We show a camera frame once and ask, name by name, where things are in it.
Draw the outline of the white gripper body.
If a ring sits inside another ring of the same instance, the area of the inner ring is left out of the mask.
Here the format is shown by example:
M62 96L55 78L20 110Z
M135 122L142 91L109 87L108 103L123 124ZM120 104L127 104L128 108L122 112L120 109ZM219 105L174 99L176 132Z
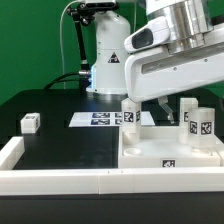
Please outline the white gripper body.
M125 64L129 98L142 102L224 81L224 31L206 34L205 42L176 55L165 46L131 55Z

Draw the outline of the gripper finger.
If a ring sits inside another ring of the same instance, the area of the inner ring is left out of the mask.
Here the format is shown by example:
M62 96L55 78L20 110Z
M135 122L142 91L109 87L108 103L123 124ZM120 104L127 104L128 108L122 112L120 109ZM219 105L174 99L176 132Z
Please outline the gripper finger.
M158 98L158 103L160 107L167 113L167 118L171 124L174 123L173 110L168 105L168 97L162 96Z

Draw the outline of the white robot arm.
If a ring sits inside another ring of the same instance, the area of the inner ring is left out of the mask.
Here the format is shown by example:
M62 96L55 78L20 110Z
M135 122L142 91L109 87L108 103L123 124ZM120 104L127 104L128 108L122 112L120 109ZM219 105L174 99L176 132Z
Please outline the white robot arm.
M85 0L97 21L97 61L91 90L156 99L224 80L224 14L211 17L209 0L139 0L147 23L135 32L115 27L119 0Z

